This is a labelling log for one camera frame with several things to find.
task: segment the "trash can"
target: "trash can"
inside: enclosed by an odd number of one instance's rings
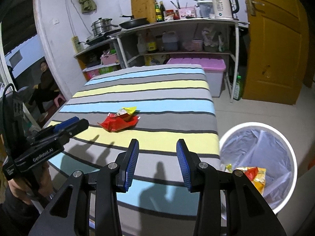
[[[296,157],[289,141],[275,128],[247,122],[228,130],[220,139],[223,166],[266,169],[263,197],[277,214],[289,201],[297,179]]]

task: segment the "striped mattress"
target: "striped mattress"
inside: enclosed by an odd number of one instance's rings
[[[107,132],[109,112],[137,106],[140,120],[132,129]],[[190,151],[219,169],[217,123],[209,86],[199,65],[132,67],[100,75],[85,84],[51,119],[55,125],[77,116],[89,128],[50,159],[56,189],[75,170],[97,171],[126,151],[131,139],[140,153],[129,191],[117,193],[124,235],[192,235],[199,193],[184,187],[176,156],[183,138]],[[94,217],[94,195],[91,197]]]

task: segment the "hand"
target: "hand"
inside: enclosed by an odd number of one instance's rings
[[[49,164],[48,162],[43,163],[43,172],[40,179],[40,188],[38,192],[44,197],[49,196],[53,192],[53,184],[51,181],[51,176],[49,174]],[[26,195],[26,192],[30,191],[29,187],[26,185],[23,179],[14,178],[8,181],[10,190],[12,194],[19,198],[24,203],[31,205],[31,199]]]

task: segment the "electric kettle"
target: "electric kettle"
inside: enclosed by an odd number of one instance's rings
[[[233,19],[233,13],[239,11],[238,0],[235,0],[236,9],[232,10],[230,0],[212,0],[213,10],[216,18]]]

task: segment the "cutting board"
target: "cutting board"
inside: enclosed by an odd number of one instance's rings
[[[147,18],[150,23],[156,22],[155,0],[131,0],[131,12],[135,18]]]

